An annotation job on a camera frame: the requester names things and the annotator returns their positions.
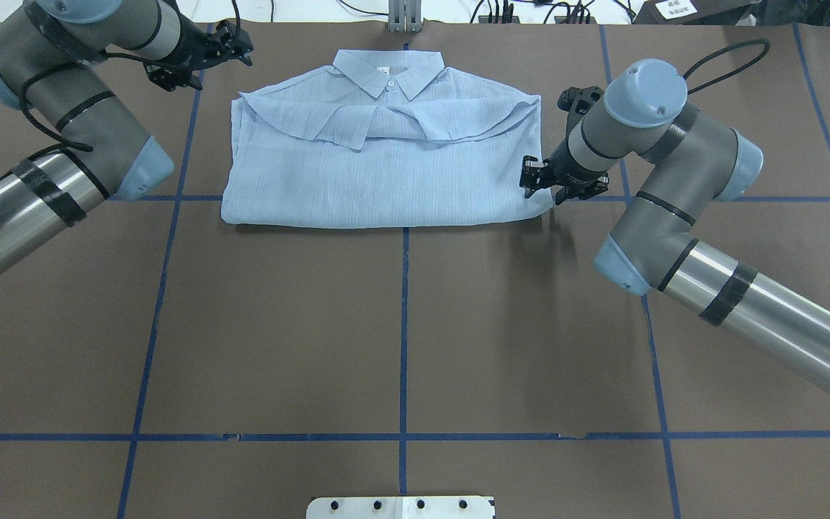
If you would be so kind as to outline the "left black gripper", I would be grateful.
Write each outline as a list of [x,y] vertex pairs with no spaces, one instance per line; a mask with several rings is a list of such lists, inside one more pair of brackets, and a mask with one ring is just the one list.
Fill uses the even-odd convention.
[[254,46],[249,34],[238,21],[222,20],[214,32],[203,32],[190,25],[182,29],[180,42],[170,56],[155,58],[145,63],[147,79],[166,92],[178,88],[203,89],[198,72],[216,68],[229,61],[240,61],[253,66]]

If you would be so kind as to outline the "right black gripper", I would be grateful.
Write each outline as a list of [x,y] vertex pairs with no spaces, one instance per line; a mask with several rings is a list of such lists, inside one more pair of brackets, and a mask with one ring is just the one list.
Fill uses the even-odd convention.
[[607,172],[586,167],[572,149],[572,135],[581,132],[584,116],[603,94],[599,86],[571,86],[563,91],[557,106],[566,112],[566,134],[547,160],[539,160],[534,156],[523,157],[521,188],[524,198],[531,198],[537,191],[549,190],[553,186],[560,187],[553,197],[554,203],[564,203],[573,198],[589,200],[608,190]]

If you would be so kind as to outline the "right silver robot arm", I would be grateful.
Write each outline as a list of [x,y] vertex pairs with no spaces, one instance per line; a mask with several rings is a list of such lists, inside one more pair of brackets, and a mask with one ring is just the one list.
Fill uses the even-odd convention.
[[557,204],[608,188],[629,155],[652,170],[595,259],[596,269],[635,296],[675,300],[706,325],[754,342],[830,395],[830,310],[700,234],[712,204],[733,203],[763,170],[758,145],[702,111],[687,76],[658,59],[633,63],[605,89],[566,89],[558,107],[566,134],[546,160],[527,156],[527,194],[559,187]]

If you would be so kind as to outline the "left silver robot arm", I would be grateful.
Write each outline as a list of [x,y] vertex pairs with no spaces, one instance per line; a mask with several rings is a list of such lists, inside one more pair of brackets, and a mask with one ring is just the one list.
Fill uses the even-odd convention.
[[0,177],[0,274],[109,198],[136,201],[174,173],[157,138],[95,72],[141,63],[164,91],[201,91],[198,72],[254,44],[239,7],[206,32],[174,1],[24,1],[0,25],[0,103],[52,144]]

